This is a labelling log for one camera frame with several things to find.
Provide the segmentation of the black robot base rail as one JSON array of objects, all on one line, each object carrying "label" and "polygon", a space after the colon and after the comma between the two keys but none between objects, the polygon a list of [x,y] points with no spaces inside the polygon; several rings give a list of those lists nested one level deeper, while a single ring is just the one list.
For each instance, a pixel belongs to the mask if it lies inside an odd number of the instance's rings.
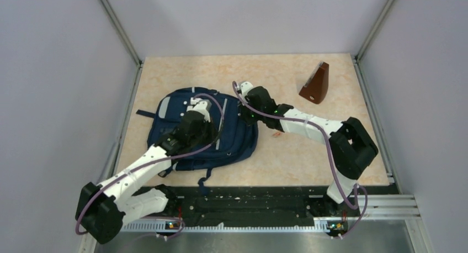
[{"label": "black robot base rail", "polygon": [[359,210],[337,204],[324,186],[296,187],[198,187],[157,189],[169,201],[162,212],[150,217],[181,218],[187,227],[229,228],[313,226],[320,217],[339,220],[357,217]]}]

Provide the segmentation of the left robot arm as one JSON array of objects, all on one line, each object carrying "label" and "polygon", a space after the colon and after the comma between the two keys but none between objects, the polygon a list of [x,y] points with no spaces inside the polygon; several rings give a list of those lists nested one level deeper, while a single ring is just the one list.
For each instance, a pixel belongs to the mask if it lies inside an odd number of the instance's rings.
[{"label": "left robot arm", "polygon": [[95,185],[86,184],[76,210],[75,232],[86,233],[100,244],[116,237],[127,224],[152,213],[170,216],[177,201],[158,189],[136,195],[145,183],[172,167],[175,160],[198,154],[215,141],[215,129],[207,109],[193,107],[175,130],[117,175]]}]

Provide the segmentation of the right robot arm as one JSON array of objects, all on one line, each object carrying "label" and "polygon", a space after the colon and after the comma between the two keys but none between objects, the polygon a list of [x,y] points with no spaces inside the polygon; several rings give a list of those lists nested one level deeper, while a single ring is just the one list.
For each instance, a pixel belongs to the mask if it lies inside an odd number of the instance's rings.
[{"label": "right robot arm", "polygon": [[269,129],[301,135],[326,147],[333,177],[323,201],[328,214],[339,215],[346,205],[357,209],[358,204],[351,203],[348,197],[358,194],[358,179],[379,153],[359,119],[330,120],[289,104],[277,104],[264,87],[248,81],[233,82],[232,89],[240,100],[240,117],[248,124],[262,122]]}]

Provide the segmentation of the navy blue student backpack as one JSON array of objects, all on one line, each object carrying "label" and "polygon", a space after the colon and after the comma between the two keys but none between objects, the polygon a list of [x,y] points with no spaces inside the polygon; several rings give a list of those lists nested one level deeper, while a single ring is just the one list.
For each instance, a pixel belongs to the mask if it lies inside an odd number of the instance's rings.
[{"label": "navy blue student backpack", "polygon": [[243,161],[256,149],[258,126],[248,125],[240,118],[238,99],[215,89],[187,87],[167,94],[154,113],[141,109],[136,113],[153,120],[147,139],[147,145],[151,146],[180,123],[190,99],[200,93],[209,94],[218,102],[209,112],[217,130],[221,131],[220,138],[209,149],[179,160],[173,167],[161,172],[159,177],[164,178],[173,171],[204,170],[206,175],[198,180],[198,185],[202,193],[206,194],[208,188],[204,183],[211,177],[213,169]]}]

